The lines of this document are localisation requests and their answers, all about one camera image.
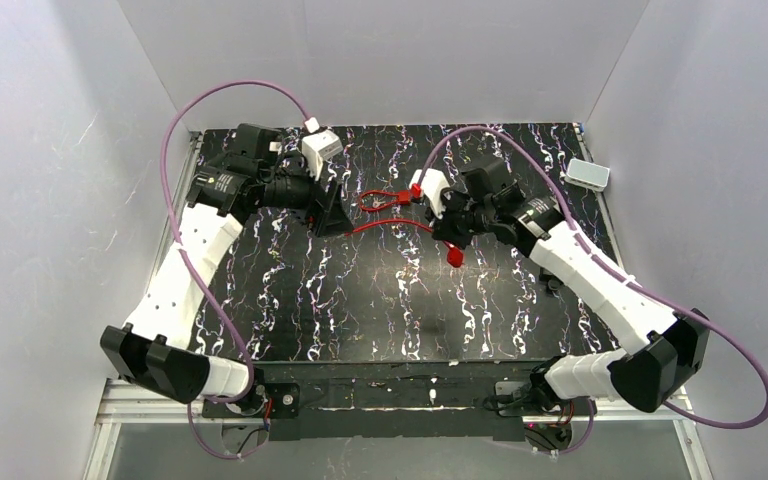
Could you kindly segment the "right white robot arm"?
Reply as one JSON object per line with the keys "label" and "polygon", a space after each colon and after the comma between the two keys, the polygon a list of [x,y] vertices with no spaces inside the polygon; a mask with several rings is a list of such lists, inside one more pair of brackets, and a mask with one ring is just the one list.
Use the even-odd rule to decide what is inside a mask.
{"label": "right white robot arm", "polygon": [[411,178],[411,194],[429,202],[433,238],[464,250],[475,236],[493,235],[569,288],[619,342],[613,351],[545,362],[532,370],[521,398],[543,409],[579,397],[622,399],[652,413],[700,369],[708,329],[636,292],[618,265],[567,223],[552,196],[527,196],[499,160],[473,162],[461,175],[465,191],[436,169]]}

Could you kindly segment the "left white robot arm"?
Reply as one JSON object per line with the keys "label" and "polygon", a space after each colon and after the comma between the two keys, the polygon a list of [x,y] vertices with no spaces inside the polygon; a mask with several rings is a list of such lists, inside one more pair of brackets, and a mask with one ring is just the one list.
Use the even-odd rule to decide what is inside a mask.
{"label": "left white robot arm", "polygon": [[189,350],[208,286],[248,218],[261,208],[288,210],[316,237],[348,233],[342,186],[322,182],[325,164],[342,153],[339,137],[308,121],[297,148],[277,129],[241,124],[228,150],[194,172],[177,235],[147,292],[100,347],[125,381],[179,403],[200,397],[240,400],[253,387],[251,359]]}

